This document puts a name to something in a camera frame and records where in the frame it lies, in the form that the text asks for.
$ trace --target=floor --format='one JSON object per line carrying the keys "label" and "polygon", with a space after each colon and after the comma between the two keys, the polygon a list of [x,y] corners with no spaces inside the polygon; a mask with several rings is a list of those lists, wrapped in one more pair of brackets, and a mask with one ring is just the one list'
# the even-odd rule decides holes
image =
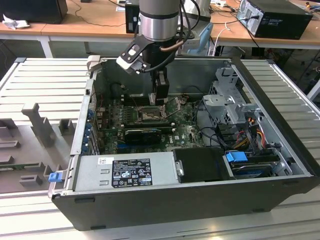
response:
{"label": "floor", "polygon": [[[89,47],[92,53],[106,57],[116,57],[126,47],[125,43],[100,43],[91,42]],[[88,54],[85,51],[83,42],[62,42],[55,41],[51,43],[51,48],[56,58],[86,58]],[[251,58],[251,48],[242,48],[245,52],[245,58]],[[272,49],[277,54],[283,54],[281,49]],[[282,70],[295,82],[300,78],[307,65],[315,57],[317,50],[295,50],[288,59]],[[222,56],[240,56],[242,53],[234,47],[225,47]],[[17,57],[26,58],[44,58],[44,52],[38,41],[20,41],[20,40],[2,40],[0,42],[0,78],[4,76],[7,69],[12,65]],[[304,74],[298,86],[304,90],[310,80],[316,75],[314,70],[320,62],[313,62],[309,70]]]}

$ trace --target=motherboard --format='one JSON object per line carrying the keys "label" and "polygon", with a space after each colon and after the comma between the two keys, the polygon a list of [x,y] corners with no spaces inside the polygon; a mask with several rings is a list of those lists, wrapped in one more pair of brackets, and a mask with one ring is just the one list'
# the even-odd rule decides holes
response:
{"label": "motherboard", "polygon": [[174,96],[160,106],[113,99],[97,111],[100,152],[131,154],[204,147],[195,122],[195,102]]}

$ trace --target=blue latch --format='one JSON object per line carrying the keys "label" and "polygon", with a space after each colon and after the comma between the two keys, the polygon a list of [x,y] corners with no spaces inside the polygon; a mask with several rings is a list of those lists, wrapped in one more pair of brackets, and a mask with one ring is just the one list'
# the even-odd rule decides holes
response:
{"label": "blue latch", "polygon": [[248,158],[244,151],[230,151],[226,155],[228,162],[247,162]]}
{"label": "blue latch", "polygon": [[52,172],[49,175],[49,182],[50,183],[58,183],[62,182],[62,172]]}

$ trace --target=power supply label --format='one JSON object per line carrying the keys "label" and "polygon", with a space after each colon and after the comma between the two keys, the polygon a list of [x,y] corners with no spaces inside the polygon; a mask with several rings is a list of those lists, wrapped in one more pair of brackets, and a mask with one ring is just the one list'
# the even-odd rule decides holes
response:
{"label": "power supply label", "polygon": [[150,158],[114,160],[111,185],[114,188],[151,186]]}

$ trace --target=warning label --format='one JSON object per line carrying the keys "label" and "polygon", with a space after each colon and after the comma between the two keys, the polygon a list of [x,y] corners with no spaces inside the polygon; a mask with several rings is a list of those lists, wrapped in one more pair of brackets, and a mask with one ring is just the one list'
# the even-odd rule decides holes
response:
{"label": "warning label", "polygon": [[152,185],[150,159],[114,160],[111,185],[114,188]]}

